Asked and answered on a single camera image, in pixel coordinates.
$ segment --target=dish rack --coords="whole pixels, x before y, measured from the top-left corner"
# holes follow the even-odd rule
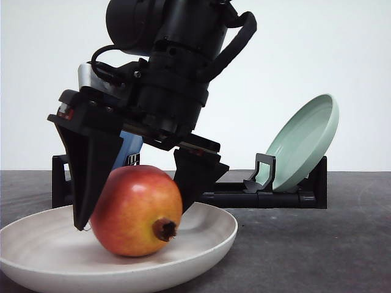
[[[139,164],[140,155],[133,155],[128,164]],[[52,208],[72,204],[71,182],[66,177],[64,165],[68,163],[66,155],[52,158]],[[255,178],[261,167],[269,167],[269,178],[264,184]],[[204,192],[197,200],[219,208],[327,208],[327,157],[323,156],[308,177],[299,182],[289,192],[274,192],[272,189],[276,177],[276,157],[256,154],[255,169],[249,179],[242,182],[216,182],[212,190]]]

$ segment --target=mint green dish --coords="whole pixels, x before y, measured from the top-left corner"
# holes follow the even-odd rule
[[[330,95],[320,95],[303,106],[281,129],[266,154],[276,157],[273,191],[293,190],[315,168],[329,148],[339,120],[337,102]],[[256,182],[269,177],[262,164]]]

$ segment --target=dark tabletop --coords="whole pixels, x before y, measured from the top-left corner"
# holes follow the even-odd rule
[[[328,209],[227,209],[239,223],[227,256],[160,293],[391,292],[391,172],[330,172],[328,181]],[[1,227],[50,207],[51,172],[1,173]],[[33,292],[2,272],[0,291]]]

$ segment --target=white backdrop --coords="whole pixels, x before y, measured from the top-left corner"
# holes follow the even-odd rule
[[[1,168],[49,170],[64,148],[47,115],[77,68],[111,43],[108,0],[1,1]],[[391,171],[391,1],[235,0],[258,31],[210,85],[194,133],[220,142],[222,162],[253,168],[307,101],[332,94],[340,125],[327,152],[330,170]],[[234,36],[230,31],[226,43]],[[109,52],[115,66],[137,60]],[[145,145],[142,163],[175,169],[172,152]]]

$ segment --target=plate rim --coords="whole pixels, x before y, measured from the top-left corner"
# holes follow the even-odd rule
[[[167,262],[167,263],[164,263],[164,264],[158,264],[158,265],[151,266],[151,267],[144,267],[144,268],[140,268],[140,269],[118,270],[118,271],[115,271],[115,272],[81,272],[81,273],[74,273],[74,272],[51,272],[51,271],[48,271],[48,270],[39,270],[39,269],[37,270],[37,269],[29,268],[28,266],[22,266],[20,264],[12,262],[12,261],[8,261],[8,260],[6,260],[5,258],[2,257],[2,254],[0,254],[0,264],[4,263],[4,264],[6,264],[6,265],[8,265],[10,267],[14,267],[14,268],[17,268],[17,269],[20,269],[20,270],[26,270],[26,271],[29,271],[29,272],[40,273],[40,274],[45,274],[45,275],[77,276],[77,277],[80,277],[80,276],[120,275],[120,274],[124,274],[124,273],[133,273],[133,272],[137,272],[138,273],[138,272],[143,272],[143,271],[160,269],[160,268],[164,268],[164,267],[167,267],[167,266],[180,264],[180,263],[183,263],[183,262],[188,262],[188,261],[190,261],[192,259],[196,259],[196,258],[199,258],[201,256],[207,255],[207,254],[211,253],[212,251],[215,251],[219,247],[225,245],[226,243],[230,242],[233,238],[235,238],[235,236],[236,236],[236,234],[238,232],[238,221],[236,220],[236,218],[231,213],[229,213],[225,209],[221,209],[221,208],[218,208],[216,206],[212,206],[210,204],[199,203],[197,201],[194,202],[194,204],[204,205],[204,206],[207,206],[208,208],[212,208],[212,209],[218,209],[218,210],[226,213],[229,217],[231,217],[233,219],[234,223],[235,223],[235,227],[233,229],[233,232],[224,241],[222,241],[221,243],[217,244],[216,246],[214,246],[212,248],[209,248],[208,250],[205,250],[205,251],[203,251],[201,253],[198,253],[198,254],[196,254],[194,256],[189,256],[187,258],[178,259],[176,261],[171,261],[171,262]],[[33,216],[37,216],[37,215],[43,214],[45,212],[51,212],[51,211],[56,210],[56,209],[69,209],[71,207],[72,207],[72,205],[68,205],[68,206],[61,206],[59,208],[54,208],[54,209],[47,209],[45,211],[37,212],[35,214],[31,214],[31,215],[28,215],[28,216],[23,217],[21,219],[18,219],[16,221],[12,222],[12,223],[9,223],[7,226],[3,227],[2,229],[0,229],[0,236],[1,236],[1,233],[6,228],[9,228],[10,226],[12,226],[13,224],[16,224],[18,222],[21,222],[22,220],[26,220],[27,218],[30,218],[30,217],[33,217]]]

